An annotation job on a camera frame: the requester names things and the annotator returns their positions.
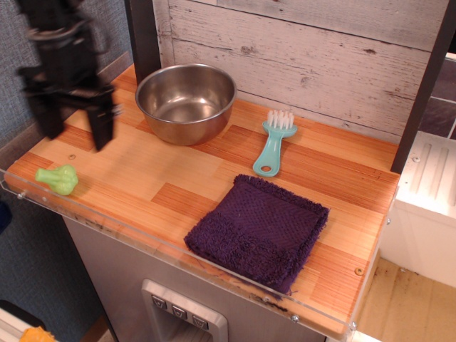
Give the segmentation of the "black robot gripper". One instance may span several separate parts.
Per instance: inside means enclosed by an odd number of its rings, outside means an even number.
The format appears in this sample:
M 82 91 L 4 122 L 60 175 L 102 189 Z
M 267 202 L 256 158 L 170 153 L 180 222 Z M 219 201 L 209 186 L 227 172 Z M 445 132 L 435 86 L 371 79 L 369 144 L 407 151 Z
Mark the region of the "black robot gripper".
M 113 86 L 98 75 L 98 56 L 90 31 L 29 31 L 39 64 L 18 69 L 24 97 L 41 132 L 57 138 L 64 131 L 61 108 L 84 109 L 97 151 L 112 139 L 114 117 L 121 113 Z

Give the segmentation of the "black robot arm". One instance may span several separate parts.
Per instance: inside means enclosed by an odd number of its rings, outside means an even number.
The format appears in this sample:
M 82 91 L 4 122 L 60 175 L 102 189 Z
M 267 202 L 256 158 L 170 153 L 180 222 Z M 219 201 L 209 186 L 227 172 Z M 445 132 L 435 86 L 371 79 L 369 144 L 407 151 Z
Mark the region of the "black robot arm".
M 27 38 L 36 48 L 39 65 L 17 73 L 24 96 L 41 132 L 50 139 L 64 131 L 62 110 L 84 110 L 96 150 L 112 139 L 114 87 L 98 75 L 98 55 L 91 19 L 79 1 L 18 1 L 28 22 Z

